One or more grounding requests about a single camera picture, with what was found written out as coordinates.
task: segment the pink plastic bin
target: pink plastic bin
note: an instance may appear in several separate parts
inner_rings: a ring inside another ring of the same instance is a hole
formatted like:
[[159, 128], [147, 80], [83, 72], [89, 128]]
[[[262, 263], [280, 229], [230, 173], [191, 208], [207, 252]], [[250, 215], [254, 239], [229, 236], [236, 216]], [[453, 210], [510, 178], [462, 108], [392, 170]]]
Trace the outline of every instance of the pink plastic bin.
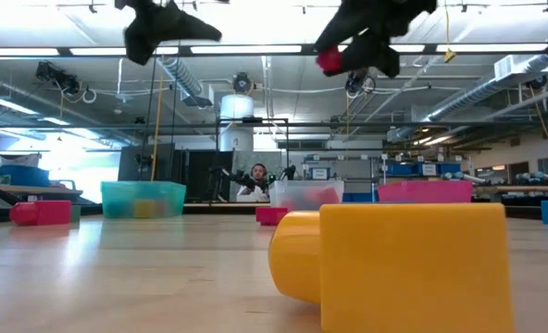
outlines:
[[473, 185], [468, 180], [409, 180], [380, 185], [382, 204], [454, 204], [470, 203]]
[[255, 209], [255, 222], [262, 226], [277, 226], [289, 210], [282, 207], [257, 207]]

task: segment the table surface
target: table surface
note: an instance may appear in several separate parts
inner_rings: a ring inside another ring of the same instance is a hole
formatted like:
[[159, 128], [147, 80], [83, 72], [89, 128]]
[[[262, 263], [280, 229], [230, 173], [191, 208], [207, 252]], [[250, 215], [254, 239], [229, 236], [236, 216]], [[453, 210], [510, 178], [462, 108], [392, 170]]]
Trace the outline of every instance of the table surface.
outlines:
[[[548, 227], [508, 229], [517, 333], [548, 333]], [[253, 216], [0, 224], [0, 332], [319, 332], [318, 306], [272, 282], [273, 230]]]

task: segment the yellow plastic block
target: yellow plastic block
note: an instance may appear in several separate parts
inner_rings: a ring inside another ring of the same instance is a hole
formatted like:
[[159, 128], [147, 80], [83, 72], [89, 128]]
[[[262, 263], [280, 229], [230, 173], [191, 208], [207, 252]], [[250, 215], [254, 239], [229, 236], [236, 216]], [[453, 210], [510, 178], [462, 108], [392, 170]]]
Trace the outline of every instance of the yellow plastic block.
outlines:
[[270, 243], [269, 263], [280, 293], [319, 302], [319, 212], [290, 212], [281, 220]]
[[500, 204], [323, 206], [324, 332], [513, 332], [505, 233]]
[[134, 218], [153, 218], [155, 208], [154, 200], [136, 200], [134, 201]]

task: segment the white tank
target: white tank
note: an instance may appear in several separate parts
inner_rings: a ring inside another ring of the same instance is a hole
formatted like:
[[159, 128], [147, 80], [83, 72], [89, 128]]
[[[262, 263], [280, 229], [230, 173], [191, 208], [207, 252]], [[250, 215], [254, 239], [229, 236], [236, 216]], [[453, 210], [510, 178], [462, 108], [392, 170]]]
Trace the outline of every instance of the white tank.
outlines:
[[[254, 99], [245, 95], [227, 95], [220, 102], [220, 117], [242, 118], [254, 115]], [[228, 128], [220, 134], [218, 146], [221, 152], [254, 150], [254, 129]]]

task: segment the ceiling light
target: ceiling light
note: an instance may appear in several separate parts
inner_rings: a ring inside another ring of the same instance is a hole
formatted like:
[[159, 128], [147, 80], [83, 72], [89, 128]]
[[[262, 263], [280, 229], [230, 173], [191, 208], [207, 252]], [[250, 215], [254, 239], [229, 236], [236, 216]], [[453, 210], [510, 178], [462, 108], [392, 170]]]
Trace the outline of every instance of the ceiling light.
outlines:
[[538, 52], [547, 47], [548, 43], [441, 44], [437, 52]]
[[51, 123], [55, 123], [57, 125], [70, 125], [70, 123], [64, 121], [64, 120], [60, 120], [60, 119], [56, 119], [54, 117], [45, 117], [44, 118], [45, 121], [49, 121]]
[[59, 56], [55, 48], [0, 48], [0, 56]]
[[422, 144], [422, 143], [424, 143], [424, 142], [427, 142], [427, 141], [429, 141], [430, 139], [432, 139], [432, 137], [428, 137], [428, 138], [420, 139], [420, 140], [418, 140], [418, 141], [414, 142], [414, 145], [417, 145], [417, 144]]
[[8, 101], [3, 100], [3, 99], [0, 99], [0, 105], [2, 105], [4, 107], [8, 107], [10, 109], [13, 109], [15, 111], [22, 112], [22, 113], [27, 114], [27, 115], [37, 115], [38, 114], [37, 112], [32, 111], [32, 110], [30, 110], [26, 107], [23, 107], [21, 105], [16, 105], [13, 102], [8, 102]]
[[71, 48], [74, 56], [125, 56], [125, 47], [79, 47]]
[[206, 54], [272, 54], [300, 53], [301, 45], [193, 46], [192, 53]]
[[419, 54], [424, 51], [425, 45], [419, 44], [392, 44], [390, 47], [399, 53]]
[[436, 144], [436, 143], [439, 143], [439, 142], [443, 142], [443, 141], [449, 140], [449, 139], [451, 139], [450, 136], [440, 137], [440, 138], [436, 138], [436, 139], [434, 139], [434, 140], [432, 140], [432, 141], [430, 141], [430, 142], [426, 142], [426, 143], [424, 143], [424, 145], [433, 145], [433, 144]]
[[160, 46], [156, 48], [156, 53], [160, 56], [176, 55], [180, 49], [175, 46]]

